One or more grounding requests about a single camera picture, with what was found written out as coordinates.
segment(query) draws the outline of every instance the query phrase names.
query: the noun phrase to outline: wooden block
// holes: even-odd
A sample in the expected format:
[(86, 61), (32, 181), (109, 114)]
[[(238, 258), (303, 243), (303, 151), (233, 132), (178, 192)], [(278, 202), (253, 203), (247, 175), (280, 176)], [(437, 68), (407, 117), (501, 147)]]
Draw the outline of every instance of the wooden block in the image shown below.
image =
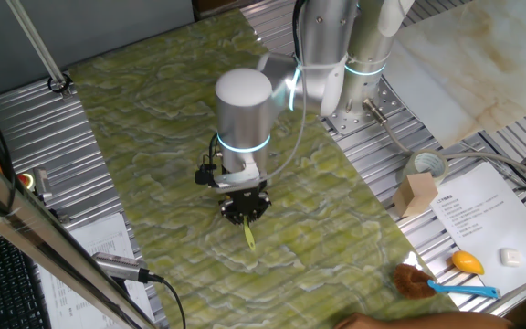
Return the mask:
[(437, 187), (430, 173), (407, 175), (394, 193), (393, 202), (400, 217), (419, 215), (437, 196)]

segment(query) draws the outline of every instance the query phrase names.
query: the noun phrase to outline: keyboard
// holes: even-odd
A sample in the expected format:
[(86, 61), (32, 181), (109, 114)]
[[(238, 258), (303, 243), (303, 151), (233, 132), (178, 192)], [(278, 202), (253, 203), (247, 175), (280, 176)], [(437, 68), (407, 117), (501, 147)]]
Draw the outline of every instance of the keyboard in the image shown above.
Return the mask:
[(34, 262), (0, 236), (0, 329), (49, 329)]

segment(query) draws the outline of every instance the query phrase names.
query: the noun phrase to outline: hand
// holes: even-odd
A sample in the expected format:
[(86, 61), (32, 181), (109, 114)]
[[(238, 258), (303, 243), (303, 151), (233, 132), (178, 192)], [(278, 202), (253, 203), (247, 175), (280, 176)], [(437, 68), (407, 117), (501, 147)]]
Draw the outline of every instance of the hand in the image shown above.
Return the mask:
[(370, 316), (354, 313), (334, 326), (334, 329), (385, 329), (386, 323)]

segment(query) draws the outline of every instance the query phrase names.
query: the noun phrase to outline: white paper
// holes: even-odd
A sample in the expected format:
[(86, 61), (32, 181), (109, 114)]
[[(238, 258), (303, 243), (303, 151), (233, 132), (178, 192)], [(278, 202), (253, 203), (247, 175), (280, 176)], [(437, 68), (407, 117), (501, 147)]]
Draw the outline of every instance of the white paper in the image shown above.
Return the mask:
[[(99, 219), (70, 234), (90, 255), (101, 251), (133, 258), (132, 245), (121, 214)], [(39, 269), (52, 329), (103, 329), (117, 325), (43, 267), (39, 266)], [(125, 285), (131, 300), (154, 321), (143, 284), (126, 281)]]
[(472, 1), (395, 38), (384, 76), (443, 147), (526, 116), (526, 1)]
[[(481, 164), (438, 192), (431, 207), (458, 247), (482, 263), (482, 282), (503, 295), (525, 284), (526, 207), (492, 165)], [(502, 248), (518, 250), (522, 265), (502, 265)]]

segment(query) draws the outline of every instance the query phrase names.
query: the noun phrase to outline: blue brush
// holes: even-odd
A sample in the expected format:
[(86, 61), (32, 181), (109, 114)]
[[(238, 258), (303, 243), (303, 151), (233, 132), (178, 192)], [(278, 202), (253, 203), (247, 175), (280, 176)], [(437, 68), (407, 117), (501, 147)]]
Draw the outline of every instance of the blue brush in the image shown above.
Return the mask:
[(502, 297), (500, 291), (494, 287), (443, 286), (436, 284), (432, 280), (428, 280), (427, 285), (433, 288), (436, 292), (470, 293), (495, 299), (500, 299), (500, 297)]

